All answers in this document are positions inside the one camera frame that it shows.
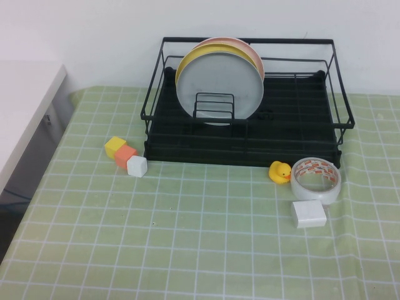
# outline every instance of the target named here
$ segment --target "yellow rubber duck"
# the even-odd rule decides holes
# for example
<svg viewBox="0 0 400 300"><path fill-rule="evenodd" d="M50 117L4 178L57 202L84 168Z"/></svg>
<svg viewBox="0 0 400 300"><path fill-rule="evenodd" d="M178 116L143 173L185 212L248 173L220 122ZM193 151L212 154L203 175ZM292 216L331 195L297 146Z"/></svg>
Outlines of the yellow rubber duck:
<svg viewBox="0 0 400 300"><path fill-rule="evenodd" d="M288 183L291 171L292 168L285 162L274 161L269 167L268 175L275 183Z"/></svg>

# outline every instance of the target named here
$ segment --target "white box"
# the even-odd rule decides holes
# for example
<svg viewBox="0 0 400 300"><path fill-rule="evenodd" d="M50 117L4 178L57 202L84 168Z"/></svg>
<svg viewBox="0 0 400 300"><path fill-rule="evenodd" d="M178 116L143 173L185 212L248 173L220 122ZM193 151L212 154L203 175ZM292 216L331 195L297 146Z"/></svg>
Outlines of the white box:
<svg viewBox="0 0 400 300"><path fill-rule="evenodd" d="M143 177L148 171L148 160L141 156L132 156L126 162L127 173L135 177Z"/></svg>
<svg viewBox="0 0 400 300"><path fill-rule="evenodd" d="M293 202L291 212L296 228L319 227L326 223L326 214L320 200Z"/></svg>

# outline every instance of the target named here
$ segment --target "yellow cube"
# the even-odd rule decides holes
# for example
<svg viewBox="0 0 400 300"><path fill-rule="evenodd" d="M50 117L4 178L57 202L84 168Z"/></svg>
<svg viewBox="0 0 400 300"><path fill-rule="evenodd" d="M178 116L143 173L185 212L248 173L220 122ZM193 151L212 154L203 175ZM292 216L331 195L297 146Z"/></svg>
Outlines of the yellow cube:
<svg viewBox="0 0 400 300"><path fill-rule="evenodd" d="M126 145L126 141L117 136L113 136L104 146L106 148L106 154L109 158L114 159L115 152L118 151L123 145Z"/></svg>

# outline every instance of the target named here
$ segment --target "tape roll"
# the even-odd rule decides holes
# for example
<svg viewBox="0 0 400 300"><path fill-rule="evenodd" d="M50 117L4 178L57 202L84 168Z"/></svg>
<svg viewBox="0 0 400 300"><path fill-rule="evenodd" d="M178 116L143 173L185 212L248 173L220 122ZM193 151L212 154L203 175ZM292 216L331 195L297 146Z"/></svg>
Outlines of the tape roll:
<svg viewBox="0 0 400 300"><path fill-rule="evenodd" d="M307 174L317 174L321 183L328 184L323 189L311 189L302 182ZM320 200L323 205L333 203L341 190L342 178L340 172L332 163L325 159L308 157L294 164L291 173L292 192L299 200Z"/></svg>

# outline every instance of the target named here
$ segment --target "black drip tray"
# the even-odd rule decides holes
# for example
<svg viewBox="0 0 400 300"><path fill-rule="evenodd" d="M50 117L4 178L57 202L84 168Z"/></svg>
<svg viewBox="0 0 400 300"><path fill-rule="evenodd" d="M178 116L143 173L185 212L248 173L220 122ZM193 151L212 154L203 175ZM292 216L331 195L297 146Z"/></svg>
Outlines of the black drip tray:
<svg viewBox="0 0 400 300"><path fill-rule="evenodd" d="M164 75L145 142L148 160L268 167L316 156L340 166L325 72L266 73L257 111L227 126L194 123L176 96L175 70Z"/></svg>

